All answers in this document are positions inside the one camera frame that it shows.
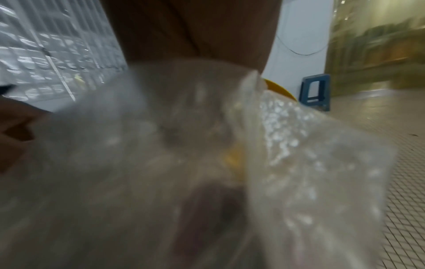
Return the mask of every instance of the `floor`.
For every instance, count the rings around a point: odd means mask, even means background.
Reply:
[[[377,268],[425,269],[425,90],[370,91],[331,105],[331,116],[399,148]]]

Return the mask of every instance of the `clear plastic bag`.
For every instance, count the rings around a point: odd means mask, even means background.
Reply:
[[[34,126],[5,268],[373,268],[394,150],[211,61],[134,66]]]

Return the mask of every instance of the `person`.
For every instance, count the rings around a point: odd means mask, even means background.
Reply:
[[[210,58],[262,72],[282,0],[101,0],[129,64]],[[48,112],[0,97],[0,173],[33,139],[27,125]]]

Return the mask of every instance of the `blue stool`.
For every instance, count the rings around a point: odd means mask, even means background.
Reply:
[[[309,97],[311,83],[319,82],[319,95]],[[331,76],[320,74],[302,79],[300,103],[306,106],[323,106],[324,111],[331,109]]]

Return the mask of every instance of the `food in plastic bag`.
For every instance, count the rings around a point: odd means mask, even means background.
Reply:
[[[34,126],[5,268],[373,268],[394,149],[211,61],[132,67]]]

